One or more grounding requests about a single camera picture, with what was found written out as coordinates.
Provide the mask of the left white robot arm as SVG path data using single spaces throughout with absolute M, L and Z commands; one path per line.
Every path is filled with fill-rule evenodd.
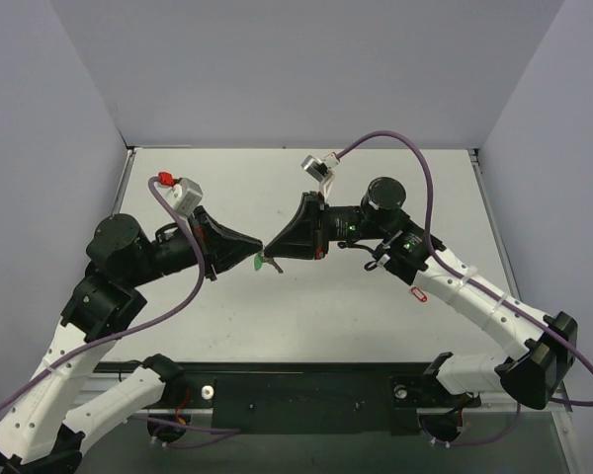
M 260 240 L 217 223 L 202 207 L 183 225 L 159 229 L 155 240 L 128 214 L 101 221 L 86 249 L 86 276 L 61 312 L 33 387 L 10 403 L 0 421 L 3 472 L 72 473 L 93 444 L 135 412 L 189 402 L 192 388 L 184 369 L 157 354 L 104 394 L 80 408 L 72 406 L 145 306 L 139 286 L 190 267 L 198 267 L 202 278 L 215 279 L 262 247 Z

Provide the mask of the green key tag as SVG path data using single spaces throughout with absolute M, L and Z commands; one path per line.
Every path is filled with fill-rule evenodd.
M 262 255 L 258 254 L 254 257 L 253 266 L 254 271 L 259 272 L 265 264 L 265 260 Z

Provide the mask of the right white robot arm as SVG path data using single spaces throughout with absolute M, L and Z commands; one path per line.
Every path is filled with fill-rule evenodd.
M 500 292 L 439 239 L 427 237 L 403 210 L 405 199 L 403 185 L 389 177 L 372 180 L 355 206 L 331 206 L 321 193 L 305 193 L 263 254 L 321 260 L 332 242 L 361 248 L 367 240 L 378 241 L 366 270 L 382 268 L 439 298 L 499 346 L 487 355 L 439 355 L 422 378 L 424 397 L 443 404 L 467 392 L 505 392 L 528 408 L 543 409 L 574 363 L 559 340 L 576 342 L 576 321 L 565 313 L 551 317 L 526 308 Z

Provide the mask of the silver key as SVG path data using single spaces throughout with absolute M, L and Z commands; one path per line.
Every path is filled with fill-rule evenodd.
M 284 273 L 284 270 L 279 266 L 274 258 L 261 256 L 260 259 L 263 264 L 273 267 L 280 275 Z

